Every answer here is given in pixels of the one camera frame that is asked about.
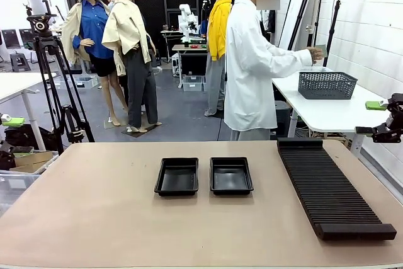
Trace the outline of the person's right hand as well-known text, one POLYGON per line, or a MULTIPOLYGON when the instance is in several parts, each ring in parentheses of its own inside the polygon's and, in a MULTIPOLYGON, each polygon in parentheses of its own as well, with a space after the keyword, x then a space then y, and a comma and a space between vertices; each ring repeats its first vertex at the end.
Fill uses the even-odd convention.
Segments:
POLYGON ((318 61, 324 58, 323 50, 317 47, 307 47, 307 50, 310 52, 310 56, 312 59, 312 64, 316 64, 318 61))

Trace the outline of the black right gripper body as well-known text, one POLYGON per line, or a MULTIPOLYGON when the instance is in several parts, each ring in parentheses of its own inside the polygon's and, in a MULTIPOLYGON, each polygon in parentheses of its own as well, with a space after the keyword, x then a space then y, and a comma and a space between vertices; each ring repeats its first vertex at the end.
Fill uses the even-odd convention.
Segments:
POLYGON ((388 143, 400 143, 402 135, 402 107, 400 105, 388 106, 390 115, 386 121, 388 128, 388 143))

